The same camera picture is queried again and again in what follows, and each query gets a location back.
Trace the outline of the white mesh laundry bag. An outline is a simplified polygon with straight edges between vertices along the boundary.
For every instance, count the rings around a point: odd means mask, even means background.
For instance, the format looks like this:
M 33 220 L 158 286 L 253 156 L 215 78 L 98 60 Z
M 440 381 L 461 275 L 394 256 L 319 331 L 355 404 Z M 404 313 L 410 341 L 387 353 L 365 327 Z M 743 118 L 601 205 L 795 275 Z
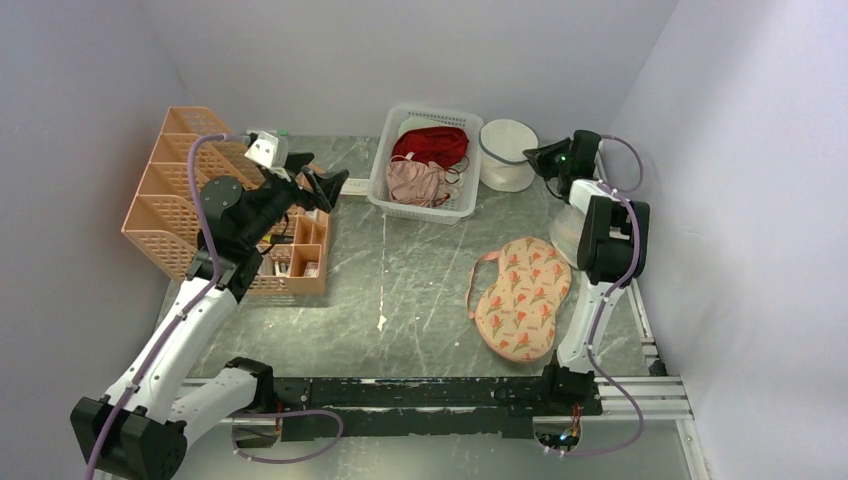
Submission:
M 536 174 L 524 155 L 539 146 L 535 131 L 512 119 L 496 119 L 479 131 L 480 180 L 488 188 L 507 193 L 526 190 Z

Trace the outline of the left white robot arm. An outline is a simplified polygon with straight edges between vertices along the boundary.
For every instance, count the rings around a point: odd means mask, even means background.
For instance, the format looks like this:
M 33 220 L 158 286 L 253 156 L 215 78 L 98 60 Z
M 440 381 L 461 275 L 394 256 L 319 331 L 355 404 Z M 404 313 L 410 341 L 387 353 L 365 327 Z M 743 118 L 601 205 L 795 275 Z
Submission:
M 212 333 L 238 307 L 263 256 L 259 242 L 293 206 L 330 212 L 347 170 L 317 172 L 304 154 L 282 172 L 263 170 L 247 189 L 232 176 L 192 184 L 199 248 L 176 300 L 141 353 L 98 398 L 84 397 L 70 421 L 85 475 L 170 479 L 188 449 L 228 417 L 281 419 L 271 366 L 243 357 L 227 362 L 209 383 L 180 387 Z

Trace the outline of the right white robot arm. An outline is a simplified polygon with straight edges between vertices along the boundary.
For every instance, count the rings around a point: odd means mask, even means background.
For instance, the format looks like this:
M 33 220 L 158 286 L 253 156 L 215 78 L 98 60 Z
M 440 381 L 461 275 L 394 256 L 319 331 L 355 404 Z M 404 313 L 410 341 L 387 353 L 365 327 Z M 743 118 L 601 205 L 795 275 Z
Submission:
M 524 157 L 534 172 L 557 183 L 555 195 L 583 215 L 576 251 L 580 293 L 567 333 L 540 380 L 539 398 L 550 413 L 565 413 L 577 401 L 594 397 L 595 376 L 603 375 L 595 354 L 614 305 L 624 289 L 645 268 L 650 206 L 628 198 L 598 177 L 598 159 L 605 140 L 617 142 L 641 157 L 625 140 L 609 134 L 577 130 L 547 146 L 527 149 Z

